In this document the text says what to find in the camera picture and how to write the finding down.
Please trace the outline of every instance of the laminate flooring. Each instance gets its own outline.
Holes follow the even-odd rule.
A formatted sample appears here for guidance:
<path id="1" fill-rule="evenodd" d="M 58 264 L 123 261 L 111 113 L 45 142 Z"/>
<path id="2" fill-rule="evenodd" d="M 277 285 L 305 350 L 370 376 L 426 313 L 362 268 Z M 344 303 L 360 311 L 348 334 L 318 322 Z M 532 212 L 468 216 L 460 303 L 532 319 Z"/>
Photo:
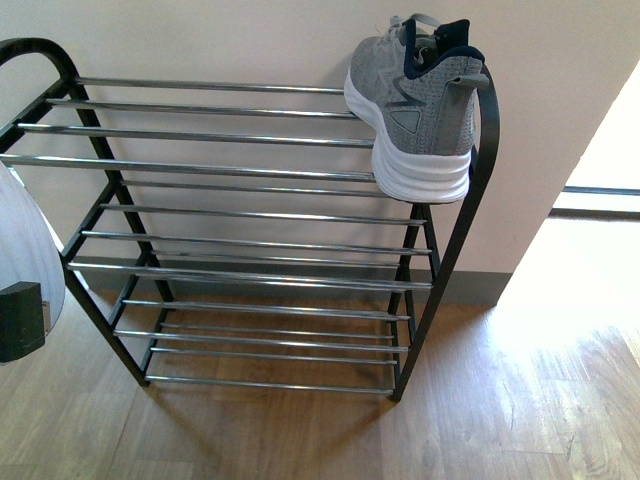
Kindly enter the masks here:
<path id="1" fill-rule="evenodd" d="M 639 240 L 547 220 L 497 307 L 442 306 L 397 404 L 143 389 L 68 298 L 0 367 L 0 479 L 640 479 Z"/>

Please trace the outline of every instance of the sneaker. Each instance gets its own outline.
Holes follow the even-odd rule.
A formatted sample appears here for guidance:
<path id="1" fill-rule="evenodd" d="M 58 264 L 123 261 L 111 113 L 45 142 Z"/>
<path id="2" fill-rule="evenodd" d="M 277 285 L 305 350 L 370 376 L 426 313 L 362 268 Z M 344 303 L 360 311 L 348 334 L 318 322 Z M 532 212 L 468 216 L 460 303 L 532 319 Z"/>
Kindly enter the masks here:
<path id="1" fill-rule="evenodd" d="M 426 34 L 417 22 L 435 32 Z M 426 15 L 394 17 L 384 36 L 365 39 L 353 54 L 345 100 L 376 130 L 373 172 L 393 198 L 447 203 L 469 189 L 475 89 L 489 80 L 468 36 L 468 20 L 440 25 Z"/>

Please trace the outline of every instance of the chrome rod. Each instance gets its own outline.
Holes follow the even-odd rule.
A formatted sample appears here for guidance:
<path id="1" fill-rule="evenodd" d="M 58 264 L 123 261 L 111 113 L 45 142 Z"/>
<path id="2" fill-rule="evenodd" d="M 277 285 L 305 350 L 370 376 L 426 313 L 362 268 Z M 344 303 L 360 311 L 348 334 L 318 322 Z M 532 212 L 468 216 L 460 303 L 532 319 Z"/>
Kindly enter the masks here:
<path id="1" fill-rule="evenodd" d="M 372 290 L 405 292 L 407 290 L 430 290 L 431 283 L 402 282 L 396 280 L 358 280 L 325 277 L 304 277 L 295 275 L 272 275 L 242 272 L 216 272 L 181 268 L 127 267 L 123 265 L 103 265 L 89 263 L 69 263 L 74 271 L 103 271 L 154 280 L 182 280 L 207 283 L 244 283 L 279 285 L 291 287 L 344 288 L 349 290 Z"/>
<path id="2" fill-rule="evenodd" d="M 153 255 L 177 258 L 200 258 L 208 260 L 233 260 L 247 262 L 266 263 L 307 263 L 310 265 L 338 265 L 352 267 L 397 267 L 398 262 L 371 262 L 366 260 L 334 260 L 324 258 L 304 258 L 304 257 L 279 257 L 279 256 L 259 256 L 259 255 L 224 255 L 215 253 L 198 252 L 173 252 L 168 250 L 153 250 Z"/>
<path id="3" fill-rule="evenodd" d="M 282 248 L 292 250 L 313 250 L 341 253 L 369 253 L 382 255 L 429 255 L 428 249 L 420 248 L 391 248 L 391 247 L 367 247 L 359 245 L 311 245 L 301 243 L 277 243 L 277 242 L 254 242 L 249 240 L 226 240 L 217 238 L 189 238 L 171 237 L 163 235 L 149 235 L 138 233 L 116 233 L 116 232 L 94 232 L 83 230 L 82 235 L 93 239 L 124 240 L 135 242 L 176 242 L 193 243 L 203 245 L 225 245 L 229 247 L 252 247 L 252 248 Z"/>
<path id="4" fill-rule="evenodd" d="M 189 350 L 181 348 L 152 347 L 152 352 L 167 353 L 172 355 L 194 355 L 206 357 L 239 357 L 258 358 L 263 360 L 295 360 L 307 362 L 328 362 L 328 363 L 355 363 L 362 365 L 395 365 L 395 360 L 378 360 L 375 358 L 346 358 L 346 357 L 309 357 L 305 355 L 275 355 L 269 353 L 244 353 L 244 352 L 219 352 L 216 350 Z"/>
<path id="5" fill-rule="evenodd" d="M 312 215 L 302 213 L 232 212 L 227 210 L 199 210 L 190 208 L 149 207 L 145 205 L 102 204 L 103 210 L 116 212 L 160 213 L 167 215 L 201 215 L 209 217 L 258 218 L 266 220 L 304 220 L 336 223 L 360 223 L 369 225 L 424 225 L 424 220 L 404 218 L 375 218 L 359 216 Z"/>
<path id="6" fill-rule="evenodd" d="M 358 318 L 385 322 L 407 321 L 407 315 L 390 315 L 373 310 L 340 310 L 331 308 L 283 307 L 280 305 L 248 305 L 210 302 L 154 302 L 147 300 L 124 300 L 124 304 L 137 307 L 166 308 L 170 310 L 205 310 L 242 313 L 270 313 L 278 315 L 303 315 L 329 318 Z"/>
<path id="7" fill-rule="evenodd" d="M 308 87 L 300 85 L 260 85 L 231 82 L 193 82 L 180 80 L 142 80 L 133 78 L 95 78 L 77 77 L 78 85 L 103 87 L 141 87 L 141 88 L 177 88 L 185 90 L 221 90 L 232 92 L 266 92 L 266 93 L 320 93 L 343 95 L 342 88 Z"/>
<path id="8" fill-rule="evenodd" d="M 174 382 L 174 383 L 193 383 L 203 385 L 221 385 L 228 387 L 258 387 L 258 388 L 277 388 L 285 390 L 307 390 L 319 392 L 340 392 L 340 393 L 362 393 L 368 395 L 391 395 L 393 390 L 382 390 L 375 388 L 355 388 L 355 387 L 325 387 L 320 385 L 293 385 L 285 383 L 258 383 L 244 382 L 237 380 L 216 380 L 208 378 L 186 378 L 186 377 L 165 377 L 158 375 L 147 375 L 146 380 L 150 382 Z"/>
<path id="9" fill-rule="evenodd" d="M 338 120 L 357 120 L 352 112 L 317 112 L 271 108 L 215 107 L 202 105 L 169 105 L 160 103 L 137 102 L 97 102 L 93 100 L 60 100 L 49 99 L 49 105 L 77 110 L 118 110 L 127 112 L 149 113 L 188 113 L 200 115 L 243 115 L 252 117 L 281 118 L 324 118 Z"/>
<path id="10" fill-rule="evenodd" d="M 226 327 L 218 325 L 194 325 L 194 324 L 178 324 L 178 323 L 161 323 L 162 328 L 173 330 L 203 330 L 211 332 L 230 332 L 230 333 L 259 333 L 264 335 L 283 335 L 283 336 L 301 336 L 301 337 L 330 337 L 330 338 L 356 338 L 363 340 L 392 340 L 393 335 L 373 335 L 366 333 L 339 333 L 339 332 L 313 332 L 306 330 L 273 330 L 269 328 L 245 328 L 245 327 Z"/>
<path id="11" fill-rule="evenodd" d="M 35 123 L 19 123 L 18 128 L 24 132 L 30 133 L 78 135 L 84 137 L 140 138 L 153 140 L 257 143 L 343 148 L 373 148 L 373 140 L 355 138 L 333 139 L 276 137 L 267 135 L 238 135 L 225 133 L 196 133 L 159 130 L 131 130 L 123 128 L 78 127 L 74 125 L 44 125 Z"/>
<path id="12" fill-rule="evenodd" d="M 63 168 L 91 168 L 157 173 L 184 173 L 195 175 L 221 175 L 236 177 L 290 178 L 300 180 L 326 180 L 375 183 L 370 172 L 314 172 L 269 168 L 225 167 L 213 165 L 180 165 L 153 162 L 97 160 L 91 158 L 50 157 L 34 155 L 0 154 L 0 161 L 10 165 L 32 165 Z"/>
<path id="13" fill-rule="evenodd" d="M 362 352 L 406 353 L 409 347 L 393 347 L 388 345 L 364 345 L 356 343 L 331 342 L 299 342 L 292 340 L 273 340 L 266 338 L 217 337 L 211 335 L 187 335 L 183 333 L 138 332 L 131 330 L 114 330 L 116 337 L 146 338 L 170 340 L 177 342 L 229 343 L 236 345 L 261 345 L 265 347 L 318 348 L 326 350 L 353 350 Z"/>
<path id="14" fill-rule="evenodd" d="M 326 188 L 290 188 L 290 187 L 237 187 L 231 185 L 211 185 L 197 183 L 148 182 L 144 180 L 123 180 L 122 185 L 143 188 L 175 188 L 180 190 L 212 190 L 224 192 L 278 193 L 302 195 L 328 195 L 335 197 L 387 198 L 382 192 L 366 190 L 337 190 Z"/>

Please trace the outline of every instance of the white shoe sole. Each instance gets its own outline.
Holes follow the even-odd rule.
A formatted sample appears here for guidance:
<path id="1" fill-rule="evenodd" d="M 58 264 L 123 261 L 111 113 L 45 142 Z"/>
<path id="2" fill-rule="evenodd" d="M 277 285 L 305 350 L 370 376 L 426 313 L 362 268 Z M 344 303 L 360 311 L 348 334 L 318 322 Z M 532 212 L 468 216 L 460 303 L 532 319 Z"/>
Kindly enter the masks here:
<path id="1" fill-rule="evenodd" d="M 465 155 L 415 155 L 399 150 L 391 141 L 382 111 L 356 90 L 351 70 L 344 98 L 353 113 L 376 131 L 372 165 L 376 182 L 397 200 L 416 203 L 450 203 L 469 190 L 471 151 Z"/>

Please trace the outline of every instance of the shoe rack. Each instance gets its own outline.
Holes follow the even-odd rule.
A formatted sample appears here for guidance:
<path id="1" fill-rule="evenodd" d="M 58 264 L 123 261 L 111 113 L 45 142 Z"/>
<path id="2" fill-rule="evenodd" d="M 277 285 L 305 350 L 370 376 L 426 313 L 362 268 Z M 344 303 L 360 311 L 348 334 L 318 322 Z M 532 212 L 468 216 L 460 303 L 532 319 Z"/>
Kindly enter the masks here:
<path id="1" fill-rule="evenodd" d="M 126 138 L 205 142 L 214 152 L 223 144 L 255 144 L 279 151 L 294 146 L 309 147 L 316 153 L 335 149 L 362 153 L 362 149 L 372 148 L 370 138 L 197 133 L 151 130 L 144 124 L 107 128 L 98 120 L 99 112 L 117 110 L 132 118 L 141 112 L 173 115 L 177 122 L 189 115 L 235 120 L 250 117 L 265 122 L 276 117 L 299 122 L 359 122 L 351 112 L 100 101 L 90 99 L 86 87 L 262 92 L 282 98 L 335 98 L 342 95 L 341 89 L 82 77 L 67 53 L 45 39 L 1 42 L 0 66 L 26 54 L 44 55 L 60 78 L 0 130 L 0 161 L 7 166 L 37 167 L 43 175 L 49 169 L 104 172 L 106 185 L 97 192 L 95 201 L 86 205 L 86 215 L 61 250 L 60 260 L 68 291 L 140 385 L 177 382 L 253 386 L 401 399 L 494 167 L 499 116 L 493 82 L 478 92 L 480 135 L 478 148 L 473 151 L 470 190 L 461 202 L 446 247 L 440 250 L 432 221 L 432 209 L 438 205 L 404 204 L 386 197 L 365 168 L 334 170 L 331 162 L 319 163 L 317 169 L 191 164 L 172 161 L 171 156 L 167 160 L 134 161 L 118 159 L 112 150 L 113 142 Z M 483 73 L 491 78 L 486 68 Z M 55 109 L 76 111 L 79 124 L 39 123 Z M 35 135 L 73 137 L 83 142 L 88 139 L 95 157 L 21 154 L 24 138 Z M 141 191 L 154 195 L 136 193 Z M 258 195 L 256 198 L 268 197 L 269 201 L 257 202 L 252 209 L 236 209 L 228 202 L 208 206 L 194 202 L 193 207 L 175 208 L 144 201 L 161 197 L 164 192 L 180 192 L 182 199 L 201 200 L 212 191 L 245 198 Z M 69 202 L 74 202 L 72 186 L 68 192 Z M 134 201 L 137 197 L 143 200 Z M 313 203 L 314 198 L 322 199 L 323 212 L 292 212 L 292 206 Z M 357 202 L 373 202 L 381 214 L 346 212 L 346 204 Z M 389 216 L 386 206 L 394 212 L 406 207 L 406 215 Z M 66 205 L 57 207 L 65 209 Z M 101 228 L 100 220 L 105 215 L 122 216 L 126 230 Z M 208 236 L 163 232 L 159 226 L 166 223 L 157 218 L 196 225 L 206 220 L 220 228 L 210 228 Z M 269 238 L 255 238 L 256 232 L 260 233 L 253 227 L 255 222 L 272 226 Z M 322 232 L 331 225 L 332 229 L 382 228 L 394 233 L 391 242 L 388 233 L 374 233 L 367 235 L 366 242 L 353 236 L 349 242 L 323 239 L 309 243 L 292 241 L 289 225 L 304 225 L 302 230 L 306 232 Z M 232 238 L 221 235 L 228 231 L 234 232 Z M 251 235 L 245 238 L 243 232 Z M 378 238 L 385 240 L 376 244 Z M 110 254 L 108 259 L 88 261 L 81 254 L 95 241 L 108 245 L 104 249 Z M 137 249 L 137 258 L 121 258 L 118 249 L 125 245 Z M 415 264 L 420 258 L 430 270 L 428 281 L 416 279 Z M 83 275 L 120 279 L 120 291 L 110 311 L 105 311 L 103 302 L 87 288 Z M 142 294 L 143 284 L 156 293 L 145 290 L 147 293 Z M 225 293 L 197 297 L 182 293 L 190 287 L 205 293 Z M 261 296 L 262 290 L 267 294 Z M 349 301 L 327 307 L 318 300 L 318 306 L 310 306 L 324 293 L 339 293 L 347 299 L 369 295 L 377 301 L 361 302 L 357 308 L 351 308 Z M 137 312 L 142 312 L 144 321 L 136 320 Z M 206 362 L 217 366 L 200 368 Z M 287 372 L 300 365 L 308 375 L 290 380 Z M 328 372 L 325 378 L 313 373 L 322 371 Z M 274 372 L 284 372 L 284 379 L 274 381 Z"/>

